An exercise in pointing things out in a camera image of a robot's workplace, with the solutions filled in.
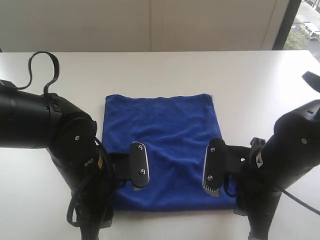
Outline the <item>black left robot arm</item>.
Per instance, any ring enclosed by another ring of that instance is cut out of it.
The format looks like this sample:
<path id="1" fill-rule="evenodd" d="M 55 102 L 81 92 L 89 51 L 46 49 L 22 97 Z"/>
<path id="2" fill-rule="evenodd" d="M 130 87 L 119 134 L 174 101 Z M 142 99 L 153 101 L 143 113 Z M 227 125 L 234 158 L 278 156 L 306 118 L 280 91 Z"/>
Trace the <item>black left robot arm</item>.
<path id="1" fill-rule="evenodd" d="M 112 224 L 115 173 L 97 139 L 97 123 L 55 94 L 36 95 L 6 82 L 0 88 L 0 145 L 45 149 L 71 191 L 67 222 L 83 240 L 96 240 Z"/>

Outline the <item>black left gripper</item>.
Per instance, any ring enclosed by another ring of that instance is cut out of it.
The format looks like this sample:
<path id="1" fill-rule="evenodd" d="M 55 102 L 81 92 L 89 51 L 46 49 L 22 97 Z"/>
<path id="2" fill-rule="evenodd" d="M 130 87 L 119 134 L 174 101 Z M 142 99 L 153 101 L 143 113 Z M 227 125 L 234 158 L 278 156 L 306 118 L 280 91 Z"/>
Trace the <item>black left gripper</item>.
<path id="1" fill-rule="evenodd" d="M 96 121 L 63 97 L 52 101 L 60 118 L 47 150 L 71 190 L 66 219 L 81 239 L 97 240 L 100 229 L 112 224 L 115 174 L 96 138 Z"/>

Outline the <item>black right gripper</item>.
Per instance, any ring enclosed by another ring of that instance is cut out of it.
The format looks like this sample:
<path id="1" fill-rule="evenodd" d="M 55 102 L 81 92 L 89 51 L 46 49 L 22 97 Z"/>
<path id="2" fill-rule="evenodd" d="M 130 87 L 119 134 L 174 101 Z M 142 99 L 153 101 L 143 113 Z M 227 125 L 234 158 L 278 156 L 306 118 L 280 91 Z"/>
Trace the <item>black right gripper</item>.
<path id="1" fill-rule="evenodd" d="M 268 239 L 282 194 L 319 164 L 320 102 L 313 100 L 281 116 L 270 139 L 252 147 L 242 167 L 237 187 L 250 225 L 248 239 Z"/>

